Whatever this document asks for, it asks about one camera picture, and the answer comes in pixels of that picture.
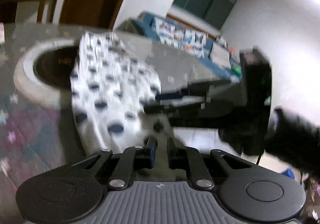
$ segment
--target white patterned cloth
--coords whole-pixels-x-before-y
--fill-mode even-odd
[[[160,92],[160,80],[152,66],[125,54],[114,33],[86,32],[81,39],[70,80],[73,114],[87,154],[107,148],[122,153],[143,144],[149,133],[139,112]]]

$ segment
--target ribbed gray surface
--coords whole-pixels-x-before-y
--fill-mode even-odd
[[[163,183],[136,181],[125,191],[110,192],[100,207],[75,223],[244,224],[246,222],[227,214],[211,193],[193,190],[185,181]]]

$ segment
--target circular pad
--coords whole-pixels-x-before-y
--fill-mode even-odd
[[[93,211],[101,199],[102,187],[93,177],[36,176],[16,193],[21,214],[34,223],[76,221]]]
[[[284,222],[300,213],[306,194],[287,176],[260,167],[233,170],[219,189],[222,204],[241,219]]]
[[[280,199],[283,190],[280,185],[270,181],[255,181],[247,185],[247,194],[261,202],[272,202]]]

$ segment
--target metal screw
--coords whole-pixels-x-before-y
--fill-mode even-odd
[[[199,187],[210,187],[212,185],[212,182],[206,179],[202,179],[202,180],[198,180],[196,184]]]
[[[119,188],[119,187],[123,187],[125,185],[125,182],[123,180],[115,179],[110,181],[109,184],[113,187]]]

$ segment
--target green object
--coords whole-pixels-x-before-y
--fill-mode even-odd
[[[233,66],[232,67],[232,70],[236,73],[236,74],[238,74],[238,75],[241,75],[241,67],[240,66]]]

